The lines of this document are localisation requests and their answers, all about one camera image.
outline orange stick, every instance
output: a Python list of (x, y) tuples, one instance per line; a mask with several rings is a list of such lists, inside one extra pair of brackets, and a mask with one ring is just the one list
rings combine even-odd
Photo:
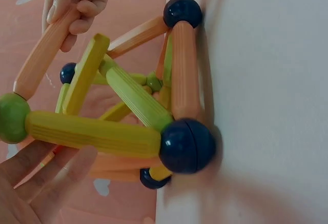
[(164, 42), (163, 42), (163, 46), (162, 46), (162, 51), (160, 52), (159, 61), (158, 61), (156, 72), (155, 72), (156, 77), (158, 79), (163, 79), (163, 68), (164, 68), (166, 46), (168, 45), (168, 38), (169, 38), (170, 33), (171, 33), (171, 31), (168, 31), (166, 33)]
[(172, 44), (172, 114), (176, 120), (199, 119), (201, 107), (193, 27), (187, 22), (178, 22), (172, 29)]
[(121, 171), (157, 167), (159, 165), (161, 165), (161, 161), (158, 156), (139, 159), (99, 152), (91, 171)]
[(35, 93), (49, 65), (68, 35), (71, 23), (80, 18), (76, 5), (51, 24), (37, 42), (14, 82), (13, 92), (29, 100)]
[(163, 17), (156, 17), (111, 42), (107, 54), (112, 59), (117, 58), (133, 48), (164, 34), (168, 29)]
[(126, 171), (91, 171), (89, 175), (94, 178), (138, 182), (140, 178), (140, 170), (134, 169)]

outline navy blue ball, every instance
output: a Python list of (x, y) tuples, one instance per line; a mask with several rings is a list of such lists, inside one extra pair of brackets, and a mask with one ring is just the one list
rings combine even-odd
[(159, 158), (174, 173), (193, 174), (202, 170), (215, 152), (215, 138), (196, 120), (174, 121), (161, 134)]
[(201, 23), (202, 12), (194, 0), (170, 0), (164, 7), (163, 18), (170, 28), (179, 21), (186, 21), (196, 28)]
[(75, 74), (75, 66), (76, 66), (76, 63), (68, 63), (62, 67), (60, 74), (59, 74), (61, 83), (70, 84), (72, 82), (72, 79)]
[(170, 176), (160, 181), (154, 180), (150, 176), (149, 169), (140, 169), (140, 182), (149, 189), (155, 190), (155, 189), (162, 188), (170, 180), (171, 180)]

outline yellow stick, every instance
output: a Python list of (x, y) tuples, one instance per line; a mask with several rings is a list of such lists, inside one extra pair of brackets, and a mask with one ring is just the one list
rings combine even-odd
[(79, 114), (87, 92), (96, 76), (99, 64), (107, 52), (109, 41), (109, 38), (101, 34), (96, 34), (90, 41), (67, 91), (63, 103), (64, 114)]
[[(149, 94), (152, 93), (152, 89), (148, 86), (143, 87)], [(109, 121), (121, 121), (124, 117), (131, 113), (130, 108), (124, 103), (120, 102), (114, 107), (106, 111), (99, 119)]]
[(150, 128), (46, 111), (29, 113), (25, 129), (35, 139), (74, 148), (93, 145), (117, 156), (150, 158), (160, 148), (160, 133)]

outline magnetic ball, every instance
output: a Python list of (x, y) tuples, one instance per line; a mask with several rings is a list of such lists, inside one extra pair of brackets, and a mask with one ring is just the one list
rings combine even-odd
[(215, 138), (196, 120), (174, 121), (161, 134), (159, 158), (174, 173), (193, 174), (202, 170), (215, 152)]
[(170, 0), (164, 7), (163, 18), (170, 28), (179, 21), (186, 21), (196, 28), (201, 23), (202, 12), (194, 0)]
[(23, 141), (25, 118), (30, 113), (30, 107), (25, 99), (15, 93), (8, 93), (0, 97), (0, 140), (8, 144)]
[(155, 189), (162, 188), (170, 180), (171, 180), (170, 176), (160, 181), (154, 180), (149, 173), (149, 169), (140, 169), (140, 182), (149, 189), (155, 190)]
[(72, 79), (75, 74), (75, 66), (76, 66), (76, 63), (68, 63), (62, 67), (60, 74), (59, 74), (61, 83), (70, 84), (72, 82)]
[(159, 92), (159, 90), (162, 88), (162, 83), (160, 80), (156, 77), (155, 72), (151, 72), (147, 76), (147, 86), (149, 86), (153, 92)]

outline white wall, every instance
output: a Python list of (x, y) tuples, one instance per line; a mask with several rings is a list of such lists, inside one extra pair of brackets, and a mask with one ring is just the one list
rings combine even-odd
[(160, 190), (156, 224), (328, 223), (328, 0), (197, 1), (223, 163)]

